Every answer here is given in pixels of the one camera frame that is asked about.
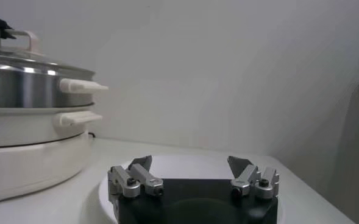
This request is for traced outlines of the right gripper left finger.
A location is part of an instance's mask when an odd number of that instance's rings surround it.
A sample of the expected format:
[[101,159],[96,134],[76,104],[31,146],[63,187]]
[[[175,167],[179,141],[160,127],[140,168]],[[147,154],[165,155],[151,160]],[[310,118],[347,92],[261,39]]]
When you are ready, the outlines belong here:
[[112,166],[107,172],[109,195],[122,195],[125,198],[137,198],[144,192],[153,197],[161,197],[164,193],[164,184],[161,178],[149,172],[152,156],[135,158],[127,166]]

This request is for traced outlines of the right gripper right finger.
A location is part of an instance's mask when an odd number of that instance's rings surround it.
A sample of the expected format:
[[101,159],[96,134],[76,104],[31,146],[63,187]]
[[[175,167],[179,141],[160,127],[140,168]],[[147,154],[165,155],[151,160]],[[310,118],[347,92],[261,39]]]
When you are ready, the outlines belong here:
[[279,174],[276,169],[266,167],[261,172],[248,159],[235,156],[228,156],[227,162],[234,176],[234,179],[230,181],[233,198],[243,198],[251,192],[261,200],[271,200],[278,197]]

